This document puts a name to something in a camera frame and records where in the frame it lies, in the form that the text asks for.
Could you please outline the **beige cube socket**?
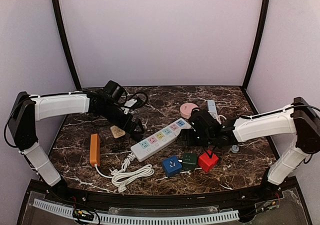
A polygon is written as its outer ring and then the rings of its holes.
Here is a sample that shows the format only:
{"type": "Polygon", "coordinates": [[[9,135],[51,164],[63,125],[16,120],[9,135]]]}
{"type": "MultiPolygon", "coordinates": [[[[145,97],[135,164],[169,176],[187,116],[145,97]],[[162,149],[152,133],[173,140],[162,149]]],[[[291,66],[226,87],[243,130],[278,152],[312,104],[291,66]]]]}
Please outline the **beige cube socket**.
{"type": "Polygon", "coordinates": [[[115,139],[121,138],[126,135],[126,132],[124,130],[115,125],[110,127],[110,131],[115,139]]]}

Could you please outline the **red cube socket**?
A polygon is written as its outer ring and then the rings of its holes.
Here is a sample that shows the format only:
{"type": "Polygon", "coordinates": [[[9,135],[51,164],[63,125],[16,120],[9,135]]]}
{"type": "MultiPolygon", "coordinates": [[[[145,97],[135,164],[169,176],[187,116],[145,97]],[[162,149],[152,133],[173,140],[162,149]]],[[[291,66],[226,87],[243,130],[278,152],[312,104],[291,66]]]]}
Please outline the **red cube socket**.
{"type": "Polygon", "coordinates": [[[198,166],[208,173],[214,166],[218,164],[219,158],[211,150],[205,151],[199,156],[197,164],[198,166]]]}

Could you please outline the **dark green cube socket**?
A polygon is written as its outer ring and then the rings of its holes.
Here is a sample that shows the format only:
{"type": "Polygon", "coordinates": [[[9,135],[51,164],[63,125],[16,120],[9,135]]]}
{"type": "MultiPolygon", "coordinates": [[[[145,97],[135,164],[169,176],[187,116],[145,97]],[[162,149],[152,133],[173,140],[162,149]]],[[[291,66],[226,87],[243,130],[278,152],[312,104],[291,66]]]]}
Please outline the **dark green cube socket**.
{"type": "Polygon", "coordinates": [[[198,156],[195,153],[183,153],[182,170],[194,171],[198,163],[198,156]]]}

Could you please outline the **white power strip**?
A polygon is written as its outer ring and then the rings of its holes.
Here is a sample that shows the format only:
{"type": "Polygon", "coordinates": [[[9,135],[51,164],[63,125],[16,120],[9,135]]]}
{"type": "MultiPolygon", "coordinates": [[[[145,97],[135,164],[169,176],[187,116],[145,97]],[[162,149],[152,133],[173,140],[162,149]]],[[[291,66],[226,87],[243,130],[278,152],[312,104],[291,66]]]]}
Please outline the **white power strip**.
{"type": "Polygon", "coordinates": [[[143,162],[173,143],[182,130],[191,128],[192,126],[187,121],[179,118],[153,135],[136,143],[130,150],[139,162],[143,162]]]}

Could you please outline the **blue cube socket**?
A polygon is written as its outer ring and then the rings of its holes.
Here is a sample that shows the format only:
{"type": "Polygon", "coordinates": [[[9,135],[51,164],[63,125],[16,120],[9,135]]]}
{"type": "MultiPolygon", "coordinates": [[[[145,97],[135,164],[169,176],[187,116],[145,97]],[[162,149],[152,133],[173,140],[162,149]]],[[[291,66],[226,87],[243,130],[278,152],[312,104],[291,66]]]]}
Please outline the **blue cube socket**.
{"type": "Polygon", "coordinates": [[[162,168],[168,178],[179,174],[182,170],[182,164],[176,155],[166,158],[162,161],[162,168]]]}

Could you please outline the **orange power strip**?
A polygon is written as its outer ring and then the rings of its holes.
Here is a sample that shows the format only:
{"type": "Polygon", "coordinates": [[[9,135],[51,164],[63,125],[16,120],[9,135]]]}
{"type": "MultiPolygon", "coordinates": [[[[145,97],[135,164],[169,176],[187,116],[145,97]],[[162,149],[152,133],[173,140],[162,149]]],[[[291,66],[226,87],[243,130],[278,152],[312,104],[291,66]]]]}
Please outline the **orange power strip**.
{"type": "Polygon", "coordinates": [[[90,137],[90,155],[89,162],[92,167],[100,166],[100,145],[101,140],[97,133],[92,134],[90,137]]]}

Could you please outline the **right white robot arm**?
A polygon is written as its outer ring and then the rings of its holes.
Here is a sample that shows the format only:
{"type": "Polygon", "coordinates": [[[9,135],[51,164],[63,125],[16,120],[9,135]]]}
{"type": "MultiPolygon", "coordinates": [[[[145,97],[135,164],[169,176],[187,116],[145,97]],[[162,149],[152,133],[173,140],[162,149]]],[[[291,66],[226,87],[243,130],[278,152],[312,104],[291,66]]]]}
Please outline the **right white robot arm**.
{"type": "Polygon", "coordinates": [[[295,136],[291,145],[266,172],[266,183],[279,186],[305,159],[320,151],[320,109],[302,97],[277,110],[241,115],[219,122],[204,109],[194,108],[178,140],[185,146],[223,148],[281,134],[295,136]]]}

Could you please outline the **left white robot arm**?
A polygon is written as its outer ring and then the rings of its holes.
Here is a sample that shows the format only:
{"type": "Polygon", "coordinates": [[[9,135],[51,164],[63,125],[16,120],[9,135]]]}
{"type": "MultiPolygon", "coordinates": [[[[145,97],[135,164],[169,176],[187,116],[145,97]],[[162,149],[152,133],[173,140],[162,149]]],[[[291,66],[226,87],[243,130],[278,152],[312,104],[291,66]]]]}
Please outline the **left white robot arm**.
{"type": "Polygon", "coordinates": [[[21,91],[16,96],[12,110],[3,129],[10,133],[13,142],[8,146],[18,149],[39,177],[51,188],[65,188],[66,181],[49,159],[41,139],[50,132],[49,122],[73,114],[91,114],[105,118],[112,125],[139,141],[144,133],[142,122],[134,118],[131,110],[143,107],[149,100],[144,92],[129,96],[117,83],[109,82],[98,90],[76,90],[55,94],[31,95],[21,91]]]}

